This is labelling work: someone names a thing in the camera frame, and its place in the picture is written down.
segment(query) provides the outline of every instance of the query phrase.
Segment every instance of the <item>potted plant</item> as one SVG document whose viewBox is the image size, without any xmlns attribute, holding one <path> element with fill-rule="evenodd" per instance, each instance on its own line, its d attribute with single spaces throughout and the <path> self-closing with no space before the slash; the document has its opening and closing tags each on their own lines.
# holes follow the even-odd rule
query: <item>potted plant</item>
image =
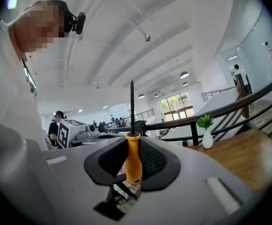
<svg viewBox="0 0 272 225">
<path fill-rule="evenodd" d="M 213 120 L 214 117 L 210 118 L 210 115 L 205 114 L 204 117 L 200 117 L 196 122 L 197 126 L 203 128 L 205 131 L 202 139 L 202 145 L 204 148 L 211 148 L 213 145 L 213 137 L 210 131 L 208 131 L 208 128 L 214 123 Z"/>
</svg>

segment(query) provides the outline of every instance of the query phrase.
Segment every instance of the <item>wooden table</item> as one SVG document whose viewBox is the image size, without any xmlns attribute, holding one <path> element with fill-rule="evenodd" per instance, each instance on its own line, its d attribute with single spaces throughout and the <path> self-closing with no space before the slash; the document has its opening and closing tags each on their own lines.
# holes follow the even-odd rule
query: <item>wooden table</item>
<svg viewBox="0 0 272 225">
<path fill-rule="evenodd" d="M 256 129 L 214 142 L 213 147 L 187 147 L 203 152 L 238 176 L 256 193 L 272 183 L 272 139 Z"/>
</svg>

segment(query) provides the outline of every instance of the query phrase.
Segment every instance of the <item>orange screwdriver handle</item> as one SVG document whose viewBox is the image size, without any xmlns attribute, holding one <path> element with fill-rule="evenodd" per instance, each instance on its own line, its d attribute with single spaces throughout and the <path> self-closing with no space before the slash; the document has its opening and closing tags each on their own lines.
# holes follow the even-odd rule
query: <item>orange screwdriver handle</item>
<svg viewBox="0 0 272 225">
<path fill-rule="evenodd" d="M 142 163 L 139 158 L 140 135 L 131 137 L 126 135 L 128 141 L 128 152 L 125 160 L 126 180 L 132 185 L 137 185 L 142 178 Z"/>
</svg>

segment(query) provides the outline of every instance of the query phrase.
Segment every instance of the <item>ceiling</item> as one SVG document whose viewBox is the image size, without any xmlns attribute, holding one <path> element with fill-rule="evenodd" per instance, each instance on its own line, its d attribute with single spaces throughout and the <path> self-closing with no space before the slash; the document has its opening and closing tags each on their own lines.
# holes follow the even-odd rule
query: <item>ceiling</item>
<svg viewBox="0 0 272 225">
<path fill-rule="evenodd" d="M 35 1 L 18 0 L 13 16 Z M 233 7 L 233 0 L 64 1 L 86 21 L 81 35 L 27 54 L 40 113 L 128 102 L 131 79 L 135 95 L 179 86 L 182 71 L 196 83 L 222 45 Z"/>
</svg>

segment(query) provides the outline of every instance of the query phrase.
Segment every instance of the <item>white shirt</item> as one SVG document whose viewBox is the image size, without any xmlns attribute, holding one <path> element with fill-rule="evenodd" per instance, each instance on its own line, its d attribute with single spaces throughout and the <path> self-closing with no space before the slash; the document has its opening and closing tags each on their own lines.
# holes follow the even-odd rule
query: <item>white shirt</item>
<svg viewBox="0 0 272 225">
<path fill-rule="evenodd" d="M 12 46 L 8 24 L 3 21 L 0 21 L 0 123 L 24 139 L 35 140 L 41 150 L 48 150 L 34 94 Z"/>
<path fill-rule="evenodd" d="M 244 86 L 248 85 L 245 71 L 243 69 L 238 69 L 238 70 L 236 69 L 235 70 L 235 75 L 237 75 L 237 74 L 241 74 Z"/>
</svg>

